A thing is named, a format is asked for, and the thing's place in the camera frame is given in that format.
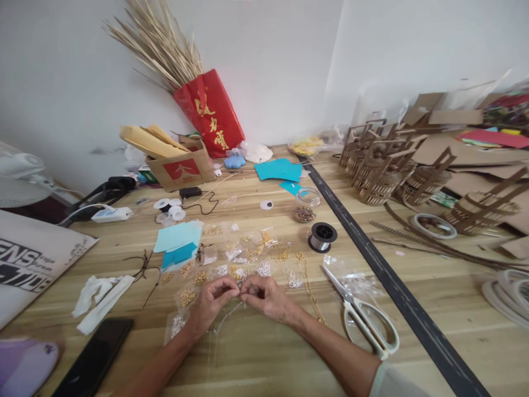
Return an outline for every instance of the hand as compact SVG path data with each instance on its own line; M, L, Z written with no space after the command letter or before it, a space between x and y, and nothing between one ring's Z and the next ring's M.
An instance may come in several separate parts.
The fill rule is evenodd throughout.
M240 296L241 301L282 324L290 325L300 310L272 277L248 277L241 287Z
M219 311L239 295L239 287L231 276L220 277L202 287L197 301L191 308L191 316L185 328L200 338L211 327Z

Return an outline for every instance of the black phone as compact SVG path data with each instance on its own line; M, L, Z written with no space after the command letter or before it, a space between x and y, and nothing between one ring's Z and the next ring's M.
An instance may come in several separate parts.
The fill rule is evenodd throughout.
M95 395L133 324L134 321L131 319L104 320L53 396L89 397Z

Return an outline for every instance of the poster board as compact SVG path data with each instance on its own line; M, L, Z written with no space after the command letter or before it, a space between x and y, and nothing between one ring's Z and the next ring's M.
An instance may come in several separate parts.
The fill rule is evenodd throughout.
M0 330L98 241L0 211Z

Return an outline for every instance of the dried straw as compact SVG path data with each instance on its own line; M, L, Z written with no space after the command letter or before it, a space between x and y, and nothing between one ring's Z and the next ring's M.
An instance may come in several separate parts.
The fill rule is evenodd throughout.
M154 0L153 7L147 0L126 2L130 7L126 12L131 22L125 24L116 18L121 30L105 20L103 29L159 75L161 84L145 76L151 83L173 95L203 73L195 40L187 41L166 0ZM177 33L172 22L176 24Z

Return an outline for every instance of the forearm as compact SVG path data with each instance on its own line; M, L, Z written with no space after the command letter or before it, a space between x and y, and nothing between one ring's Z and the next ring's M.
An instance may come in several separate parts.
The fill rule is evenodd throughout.
M130 383L113 396L148 397L160 394L198 339L190 327L184 327Z
M319 323L301 308L293 309L289 325L318 352L349 396L368 397L381 361Z

